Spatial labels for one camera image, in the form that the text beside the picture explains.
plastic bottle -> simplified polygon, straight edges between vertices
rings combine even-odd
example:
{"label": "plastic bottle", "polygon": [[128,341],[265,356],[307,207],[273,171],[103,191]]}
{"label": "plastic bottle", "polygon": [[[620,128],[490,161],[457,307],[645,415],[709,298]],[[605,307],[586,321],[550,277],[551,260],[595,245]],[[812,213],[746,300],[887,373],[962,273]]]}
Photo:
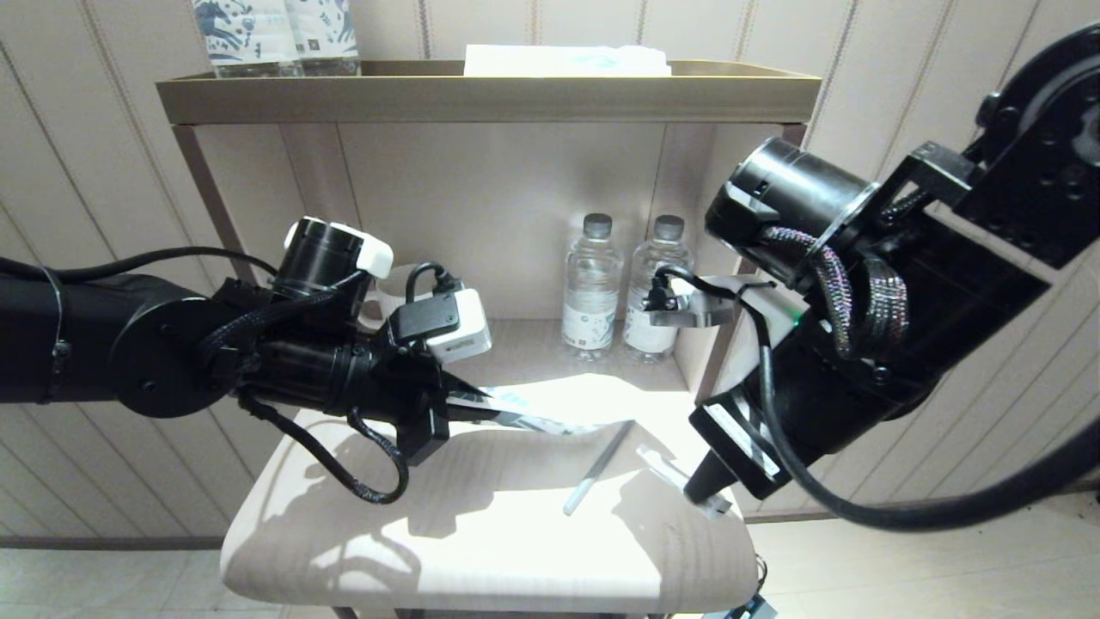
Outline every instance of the plastic bottle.
{"label": "plastic bottle", "polygon": [[283,0],[191,0],[218,77],[301,77]]}
{"label": "plastic bottle", "polygon": [[661,214],[653,222],[653,237],[642,242],[630,259],[630,290],[627,294],[626,324],[623,340],[626,355],[634,362],[657,364],[672,356],[676,344],[675,328],[649,324],[641,300],[649,292],[651,277],[663,264],[678,264],[689,269],[695,256],[683,244],[684,220],[674,214]]}
{"label": "plastic bottle", "polygon": [[582,362],[601,360],[612,347],[623,256],[610,236],[609,215],[587,214],[584,233],[565,256],[561,338],[569,353]]}
{"label": "plastic bottle", "polygon": [[351,0],[286,0],[306,75],[359,75]]}

floor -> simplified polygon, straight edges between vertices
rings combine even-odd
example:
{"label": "floor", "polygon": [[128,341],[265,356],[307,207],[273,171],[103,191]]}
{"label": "floor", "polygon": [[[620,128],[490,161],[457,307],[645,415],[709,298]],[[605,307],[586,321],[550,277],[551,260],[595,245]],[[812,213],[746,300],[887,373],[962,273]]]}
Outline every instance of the floor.
{"label": "floor", "polygon": [[[948,533],[879,533],[835,520],[749,529],[770,567],[763,595],[782,619],[1094,618],[1100,608],[1094,494],[1058,497]],[[0,550],[0,619],[332,617],[326,608],[230,593],[218,581],[213,551]]]}

bottle label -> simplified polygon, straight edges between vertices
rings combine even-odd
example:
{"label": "bottle label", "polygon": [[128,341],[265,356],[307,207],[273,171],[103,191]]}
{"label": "bottle label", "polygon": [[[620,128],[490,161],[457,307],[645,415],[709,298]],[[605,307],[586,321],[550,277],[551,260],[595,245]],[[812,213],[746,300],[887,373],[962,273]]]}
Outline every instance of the bottle label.
{"label": "bottle label", "polygon": [[615,331],[615,306],[609,312],[578,312],[566,302],[561,311],[561,338],[565,344],[582,351],[606,349]]}
{"label": "bottle label", "polygon": [[676,329],[649,324],[649,313],[641,308],[641,296],[631,294],[623,325],[623,341],[642,353],[664,353],[676,343]]}
{"label": "bottle label", "polygon": [[283,0],[191,0],[215,66],[298,59]]}
{"label": "bottle label", "polygon": [[300,57],[358,57],[350,2],[351,0],[286,1]]}

